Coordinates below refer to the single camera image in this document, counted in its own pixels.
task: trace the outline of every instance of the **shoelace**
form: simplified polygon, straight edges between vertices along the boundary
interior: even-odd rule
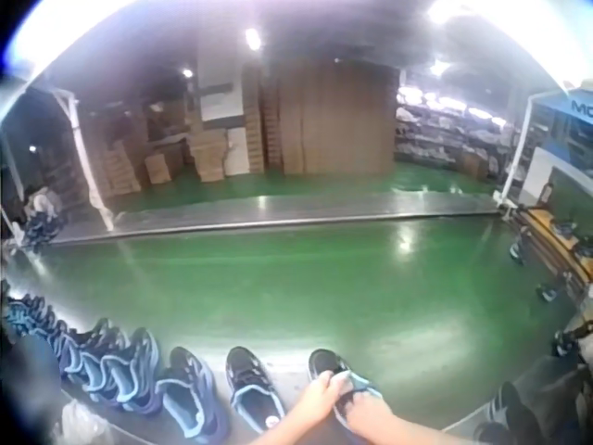
[[[268,378],[258,368],[246,368],[238,371],[234,377],[234,380],[241,383],[243,386],[248,385],[260,385],[263,383],[265,388],[271,388],[271,383]]]

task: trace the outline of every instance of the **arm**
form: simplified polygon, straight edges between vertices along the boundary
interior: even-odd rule
[[[387,404],[368,393],[355,394],[347,406],[348,425],[373,445],[460,445],[470,443],[391,413]]]
[[[309,383],[292,411],[249,445],[294,445],[327,417],[346,382],[347,375],[333,377],[331,372],[321,373]]]
[[[266,431],[249,445],[293,445],[312,427],[291,412],[277,426]]]

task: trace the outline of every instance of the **person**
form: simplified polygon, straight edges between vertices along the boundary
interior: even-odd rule
[[[25,203],[24,211],[28,221],[24,227],[24,239],[20,244],[27,245],[36,252],[61,230],[62,203],[59,196],[48,187],[27,187]]]
[[[303,391],[295,407],[274,428],[249,445],[293,445],[323,421],[343,395],[347,376],[321,373]],[[373,445],[453,445],[470,443],[395,416],[383,399],[357,392],[346,406],[349,428]]]

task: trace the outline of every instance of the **metal frame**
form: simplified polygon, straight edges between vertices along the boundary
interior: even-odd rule
[[[101,194],[96,185],[93,169],[91,169],[91,163],[89,161],[88,153],[86,152],[86,147],[84,146],[84,140],[82,139],[76,96],[71,91],[60,90],[58,88],[52,89],[51,93],[70,121],[72,133],[74,134],[76,153],[81,161],[82,172],[84,173],[84,178],[89,186],[89,201],[93,207],[99,210],[107,231],[111,232],[115,228],[113,224],[113,212],[105,206],[103,198],[101,198]]]
[[[521,155],[523,154],[523,150],[525,147],[525,140],[527,139],[527,133],[529,132],[529,123],[531,122],[531,113],[533,111],[534,100],[556,94],[558,94],[558,91],[547,91],[545,93],[537,93],[535,95],[530,95],[527,99],[527,110],[525,111],[523,127],[521,128],[521,136],[519,137],[519,144],[517,145],[514,157],[512,158],[511,168],[509,169],[509,176],[507,176],[507,181],[504,183],[502,192],[495,192],[493,196],[493,198],[497,201],[497,204],[499,206],[502,204],[508,204],[507,196],[509,195],[509,191],[511,190],[512,181],[515,177],[515,173],[517,172],[517,167],[519,167],[519,161],[521,160]]]

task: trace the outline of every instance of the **black sneaker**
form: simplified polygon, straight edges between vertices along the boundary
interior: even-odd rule
[[[231,406],[258,433],[272,428],[286,413],[259,359],[248,349],[232,348],[226,358]]]
[[[346,421],[346,405],[352,401],[352,396],[357,392],[369,392],[380,399],[383,396],[368,379],[353,372],[344,359],[335,352],[324,349],[314,350],[309,356],[309,379],[314,380],[325,371],[332,371],[334,375],[348,373],[351,389],[337,401],[334,413],[338,422],[349,431]]]

